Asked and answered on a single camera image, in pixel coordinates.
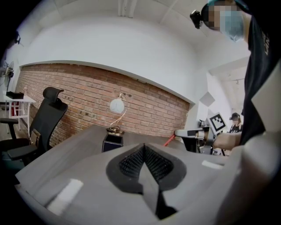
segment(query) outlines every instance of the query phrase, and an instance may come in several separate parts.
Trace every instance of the black office chair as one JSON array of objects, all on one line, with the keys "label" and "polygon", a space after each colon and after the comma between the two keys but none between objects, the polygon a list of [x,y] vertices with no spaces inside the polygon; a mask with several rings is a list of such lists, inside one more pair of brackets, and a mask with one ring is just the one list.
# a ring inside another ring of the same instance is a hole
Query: black office chair
[{"label": "black office chair", "polygon": [[17,120],[8,118],[0,119],[0,123],[7,123],[9,125],[12,136],[12,139],[10,140],[0,141],[2,155],[3,152],[7,152],[7,155],[11,160],[22,159],[26,166],[31,161],[51,149],[49,145],[50,137],[68,108],[68,105],[58,98],[58,94],[62,91],[63,90],[54,87],[47,87],[43,91],[44,100],[42,101],[29,129],[29,136],[33,129],[40,133],[38,147],[36,145],[30,145],[29,138],[16,138],[13,125],[18,123]]}]

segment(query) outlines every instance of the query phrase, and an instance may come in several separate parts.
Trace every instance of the white table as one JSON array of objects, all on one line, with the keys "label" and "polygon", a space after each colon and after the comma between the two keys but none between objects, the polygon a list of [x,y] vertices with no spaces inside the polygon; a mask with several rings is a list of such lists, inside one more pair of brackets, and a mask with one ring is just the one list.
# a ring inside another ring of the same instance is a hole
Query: white table
[{"label": "white table", "polygon": [[[28,129],[28,134],[29,134],[29,109],[30,109],[30,103],[35,103],[36,101],[33,100],[32,98],[30,98],[29,96],[25,95],[23,97],[23,99],[12,99],[9,98],[8,96],[6,96],[6,91],[3,91],[3,97],[4,97],[4,101],[5,101],[5,113],[7,116],[7,102],[9,102],[9,118],[11,119],[18,119],[18,128],[21,129],[21,125],[20,125],[20,118],[27,118],[27,129]],[[12,102],[19,102],[19,105],[12,105]],[[27,114],[25,113],[25,109],[23,106],[23,103],[28,103],[27,106]],[[18,111],[18,116],[12,116],[11,115],[11,108],[14,108],[14,112]]]}]

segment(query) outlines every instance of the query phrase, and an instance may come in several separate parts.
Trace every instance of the brick wall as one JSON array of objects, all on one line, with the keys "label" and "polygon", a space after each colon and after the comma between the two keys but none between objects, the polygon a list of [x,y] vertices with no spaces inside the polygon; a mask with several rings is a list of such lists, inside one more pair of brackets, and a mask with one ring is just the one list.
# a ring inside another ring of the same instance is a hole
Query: brick wall
[{"label": "brick wall", "polygon": [[30,107],[31,121],[46,87],[65,90],[59,98],[68,104],[68,110],[54,130],[52,146],[93,124],[109,127],[120,117],[109,109],[110,102],[120,92],[128,101],[128,111],[119,122],[124,131],[169,137],[175,129],[184,128],[189,109],[189,103],[160,88],[89,66],[25,66],[21,69],[16,91],[23,91],[25,86],[27,95],[36,100]]}]

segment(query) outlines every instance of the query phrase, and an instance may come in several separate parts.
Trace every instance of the chair armrest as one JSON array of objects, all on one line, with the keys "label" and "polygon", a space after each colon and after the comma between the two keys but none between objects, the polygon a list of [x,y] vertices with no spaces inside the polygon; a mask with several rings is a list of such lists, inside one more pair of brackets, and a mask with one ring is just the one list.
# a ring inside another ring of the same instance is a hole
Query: chair armrest
[{"label": "chair armrest", "polygon": [[7,153],[11,160],[19,160],[30,154],[33,154],[36,150],[36,145],[28,145],[16,149],[11,149],[7,151]]},{"label": "chair armrest", "polygon": [[0,123],[18,124],[18,120],[9,118],[0,118]]}]

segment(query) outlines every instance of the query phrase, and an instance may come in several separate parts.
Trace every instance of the surgical mask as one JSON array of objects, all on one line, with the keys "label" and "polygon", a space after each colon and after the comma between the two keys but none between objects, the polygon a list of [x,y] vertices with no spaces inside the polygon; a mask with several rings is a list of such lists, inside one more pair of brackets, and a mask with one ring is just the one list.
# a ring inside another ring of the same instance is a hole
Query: surgical mask
[{"label": "surgical mask", "polygon": [[234,42],[244,38],[244,23],[241,11],[220,11],[220,31]]}]

